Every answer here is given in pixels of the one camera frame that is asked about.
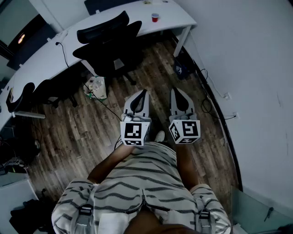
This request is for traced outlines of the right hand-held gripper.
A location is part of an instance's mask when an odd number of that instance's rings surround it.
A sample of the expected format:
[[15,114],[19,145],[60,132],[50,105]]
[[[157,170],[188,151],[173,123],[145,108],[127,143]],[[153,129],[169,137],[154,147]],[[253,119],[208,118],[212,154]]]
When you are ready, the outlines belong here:
[[194,109],[192,99],[181,89],[174,87],[170,91],[170,111],[176,115],[169,117],[169,131],[175,144],[192,144],[201,137],[200,120]]

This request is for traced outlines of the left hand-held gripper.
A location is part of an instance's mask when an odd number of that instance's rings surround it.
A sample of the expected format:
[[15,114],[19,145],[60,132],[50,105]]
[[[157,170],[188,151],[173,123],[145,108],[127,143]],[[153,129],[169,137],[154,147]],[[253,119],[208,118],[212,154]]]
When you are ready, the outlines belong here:
[[121,140],[124,145],[144,146],[152,120],[142,116],[149,116],[149,93],[146,89],[135,93],[125,102],[120,122]]

